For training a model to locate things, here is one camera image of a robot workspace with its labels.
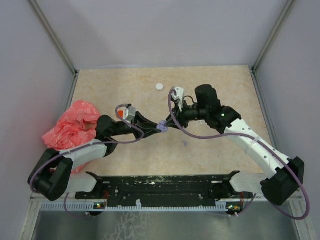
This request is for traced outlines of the purple charging case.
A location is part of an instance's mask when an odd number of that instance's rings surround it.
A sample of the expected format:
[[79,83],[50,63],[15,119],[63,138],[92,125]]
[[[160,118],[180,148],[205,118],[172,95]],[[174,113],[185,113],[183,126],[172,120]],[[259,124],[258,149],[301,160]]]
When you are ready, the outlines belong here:
[[168,131],[168,126],[167,122],[165,120],[160,121],[159,124],[156,126],[156,128],[161,132],[161,133],[166,133]]

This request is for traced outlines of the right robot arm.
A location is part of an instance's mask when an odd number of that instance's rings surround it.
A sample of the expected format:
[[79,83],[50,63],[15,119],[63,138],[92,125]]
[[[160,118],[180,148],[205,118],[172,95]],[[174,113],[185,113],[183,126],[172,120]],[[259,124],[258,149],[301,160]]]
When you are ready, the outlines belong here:
[[224,194],[229,198],[240,192],[262,194],[276,206],[286,202],[303,184],[304,161],[290,158],[263,140],[237,111],[221,105],[210,84],[198,86],[195,95],[197,101],[188,105],[184,89],[171,88],[168,106],[176,127],[184,131],[191,121],[205,121],[219,137],[227,137],[262,169],[262,173],[237,173],[223,185]]

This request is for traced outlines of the orange charging case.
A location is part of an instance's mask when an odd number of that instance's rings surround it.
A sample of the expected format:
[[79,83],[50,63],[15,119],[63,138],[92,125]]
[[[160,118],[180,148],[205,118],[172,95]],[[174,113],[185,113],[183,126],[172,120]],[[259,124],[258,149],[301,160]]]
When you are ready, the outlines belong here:
[[124,111],[123,110],[119,110],[117,113],[121,118],[124,117]]

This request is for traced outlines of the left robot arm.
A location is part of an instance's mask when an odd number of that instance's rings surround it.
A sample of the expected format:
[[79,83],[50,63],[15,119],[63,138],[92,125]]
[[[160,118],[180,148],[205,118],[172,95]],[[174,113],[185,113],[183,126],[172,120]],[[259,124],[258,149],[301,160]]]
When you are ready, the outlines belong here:
[[123,121],[102,115],[97,120],[95,131],[93,140],[78,147],[62,151],[53,148],[45,150],[27,180],[31,190],[55,201],[67,192],[74,169],[115,151],[120,142],[113,137],[132,134],[135,140],[123,141],[122,144],[133,144],[160,133],[161,125],[144,118],[137,111]]

